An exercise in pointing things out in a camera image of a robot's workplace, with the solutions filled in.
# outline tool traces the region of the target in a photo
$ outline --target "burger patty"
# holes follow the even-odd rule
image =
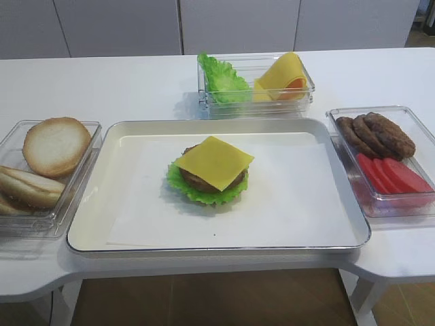
[[[190,151],[192,148],[194,148],[196,146],[198,146],[198,145],[186,148],[186,150],[183,152],[183,155],[186,154],[188,151]],[[197,177],[196,175],[193,175],[192,173],[190,173],[182,168],[180,168],[179,171],[180,171],[180,174],[183,177],[184,181],[190,187],[193,187],[194,189],[196,189],[200,192],[205,192],[207,194],[216,194],[218,192],[221,192],[219,189],[215,188],[214,186],[212,186],[208,182],[202,180],[200,177]],[[232,183],[230,183],[230,185],[226,189],[232,189],[232,188],[236,187],[237,185],[239,185],[244,180],[246,172],[247,172],[246,170],[242,171],[236,177],[236,179],[234,179],[234,181]]]
[[[366,115],[362,114],[353,119],[353,129],[357,136],[382,158],[394,158],[401,161],[403,157],[400,157],[379,141],[377,135],[366,125],[365,117]]]
[[[397,124],[383,115],[373,112],[370,112],[364,121],[384,146],[403,158],[410,158],[414,155],[414,142]]]
[[[363,142],[353,130],[353,119],[351,117],[339,117],[336,120],[343,137],[355,149],[369,158],[380,158],[365,142]]]

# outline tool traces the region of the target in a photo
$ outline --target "table leg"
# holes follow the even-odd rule
[[[82,280],[77,280],[53,290],[53,311],[50,326],[70,326],[81,286]],[[31,302],[47,323],[50,320],[51,295],[50,292]]]
[[[372,308],[388,287],[385,281],[370,282],[352,273],[340,270],[349,301],[358,326],[377,326]]]

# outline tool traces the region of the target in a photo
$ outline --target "tomato slice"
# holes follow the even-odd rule
[[[382,161],[385,174],[404,192],[433,192],[432,187],[406,165],[392,158]]]
[[[373,160],[373,170],[375,174],[380,178],[384,186],[391,194],[402,194],[405,191],[401,190],[386,174],[382,167],[382,160],[375,158]]]
[[[380,194],[390,194],[388,189],[384,186],[382,180],[375,173],[373,161],[361,153],[357,154],[356,159],[360,164],[362,171],[372,183],[374,189]]]

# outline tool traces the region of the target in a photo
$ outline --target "clear plastic container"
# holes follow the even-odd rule
[[[407,107],[366,107],[335,109],[327,112],[331,123],[331,135],[337,152],[347,171],[353,191],[368,217],[399,217],[435,214],[435,192],[413,194],[380,194],[356,160],[357,151],[344,139],[336,125],[339,117],[356,117],[369,112],[379,113],[395,122],[414,141],[416,152],[412,158],[402,161],[411,170],[423,177],[432,188],[435,180],[435,138]]]
[[[18,122],[0,143],[0,165],[31,172],[22,154],[27,132],[41,121]],[[56,237],[61,235],[66,213],[77,208],[77,197],[81,196],[81,184],[89,177],[103,140],[98,122],[82,122],[92,135],[90,144],[74,172],[60,182],[65,184],[63,193],[53,209],[35,211],[32,215],[0,215],[0,235]]]
[[[239,117],[268,117],[268,115],[286,114],[287,117],[298,117],[305,112],[313,102],[315,86],[313,80],[302,64],[302,71],[307,78],[305,88],[282,88],[278,90],[254,91],[254,80],[260,78],[280,57],[280,55],[258,56],[214,56],[218,60],[232,64],[238,76],[243,77],[251,90],[236,90],[231,92],[210,92],[207,89],[207,78],[198,63],[198,92],[203,116],[211,120],[234,119]],[[216,93],[231,98],[247,98],[246,101],[231,101],[230,103],[216,103],[213,95]],[[278,94],[288,98],[284,101],[255,101],[263,94]]]

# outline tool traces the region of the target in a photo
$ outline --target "white cabinet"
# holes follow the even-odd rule
[[[419,0],[301,0],[296,51],[401,48]]]
[[[0,59],[68,56],[52,0],[0,0]]]
[[[54,0],[72,57],[181,54],[177,0]]]
[[[291,51],[300,0],[180,0],[185,54]]]

